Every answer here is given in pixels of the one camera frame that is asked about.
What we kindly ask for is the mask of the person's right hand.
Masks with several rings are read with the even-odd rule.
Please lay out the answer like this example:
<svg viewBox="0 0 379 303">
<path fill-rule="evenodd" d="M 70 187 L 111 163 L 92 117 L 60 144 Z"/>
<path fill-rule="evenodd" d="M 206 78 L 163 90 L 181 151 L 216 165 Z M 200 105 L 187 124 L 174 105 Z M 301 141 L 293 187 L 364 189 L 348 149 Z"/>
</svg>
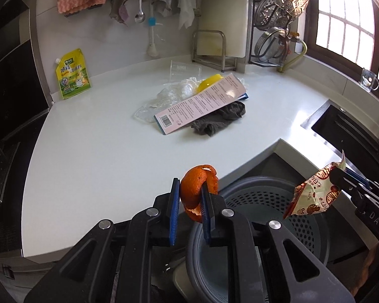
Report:
<svg viewBox="0 0 379 303">
<path fill-rule="evenodd" d="M 370 249 L 366 256 L 360 273 L 355 277 L 354 285 L 350 289 L 350 293 L 353 297 L 357 295 L 359 289 L 365 284 L 369 277 L 369 267 L 373 264 L 376 252 L 379 248 L 379 243 Z"/>
</svg>

